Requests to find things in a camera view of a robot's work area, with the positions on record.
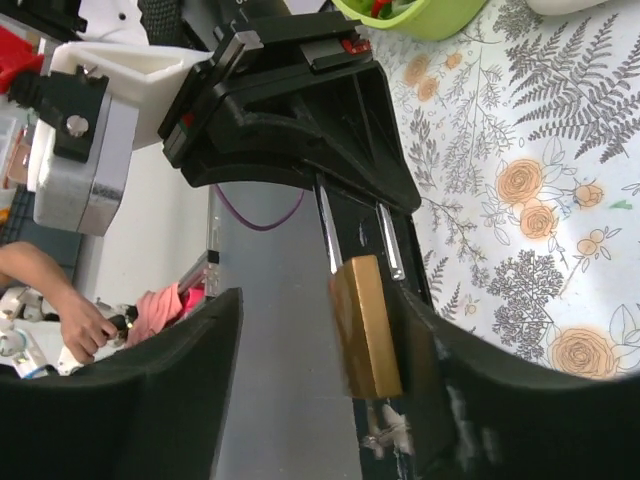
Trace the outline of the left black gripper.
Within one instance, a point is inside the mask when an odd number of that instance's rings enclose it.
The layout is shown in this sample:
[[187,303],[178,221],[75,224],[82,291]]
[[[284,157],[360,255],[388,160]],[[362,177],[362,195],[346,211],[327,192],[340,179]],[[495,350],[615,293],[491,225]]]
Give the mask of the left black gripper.
[[193,187],[308,188],[313,173],[403,213],[420,195],[386,75],[355,22],[282,1],[143,1],[155,46],[211,53],[187,75],[159,135]]

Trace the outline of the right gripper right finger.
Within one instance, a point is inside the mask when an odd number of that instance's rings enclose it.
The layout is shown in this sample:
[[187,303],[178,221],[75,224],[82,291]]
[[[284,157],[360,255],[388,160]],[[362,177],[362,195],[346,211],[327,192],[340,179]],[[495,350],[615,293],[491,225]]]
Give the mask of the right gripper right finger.
[[517,358],[387,289],[417,470],[426,479],[636,479],[639,378]]

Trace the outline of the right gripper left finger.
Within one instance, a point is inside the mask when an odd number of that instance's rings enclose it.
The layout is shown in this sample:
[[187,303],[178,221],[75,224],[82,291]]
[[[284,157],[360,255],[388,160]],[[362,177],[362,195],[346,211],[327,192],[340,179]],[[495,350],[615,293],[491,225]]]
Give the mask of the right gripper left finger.
[[228,289],[187,319],[70,376],[1,380],[4,479],[207,479],[242,325]]

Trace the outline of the medium brass padlock with keys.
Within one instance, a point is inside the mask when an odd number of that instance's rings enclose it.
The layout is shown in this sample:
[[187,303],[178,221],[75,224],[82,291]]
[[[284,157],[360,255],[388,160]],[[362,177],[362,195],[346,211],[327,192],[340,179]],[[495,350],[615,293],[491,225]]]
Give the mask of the medium brass padlock with keys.
[[320,174],[314,193],[329,259],[329,292],[346,390],[366,407],[368,432],[362,445],[378,459],[390,447],[411,454],[406,417],[387,404],[379,410],[374,407],[376,401],[403,394],[377,257],[342,258],[326,182]]

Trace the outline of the bystander hand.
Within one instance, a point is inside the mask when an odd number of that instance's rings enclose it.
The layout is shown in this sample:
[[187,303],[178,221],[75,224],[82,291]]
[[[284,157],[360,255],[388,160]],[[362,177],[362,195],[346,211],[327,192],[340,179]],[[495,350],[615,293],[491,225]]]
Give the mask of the bystander hand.
[[118,334],[97,307],[73,287],[65,288],[54,302],[65,346],[81,364],[94,360],[97,351]]

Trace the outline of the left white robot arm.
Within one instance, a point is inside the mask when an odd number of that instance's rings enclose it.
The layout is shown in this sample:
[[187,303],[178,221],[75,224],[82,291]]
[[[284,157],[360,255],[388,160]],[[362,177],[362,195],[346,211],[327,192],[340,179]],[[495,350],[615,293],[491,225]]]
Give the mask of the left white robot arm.
[[148,121],[194,187],[331,185],[411,213],[386,76],[356,22],[282,1],[84,1],[85,36],[170,53],[186,69]]

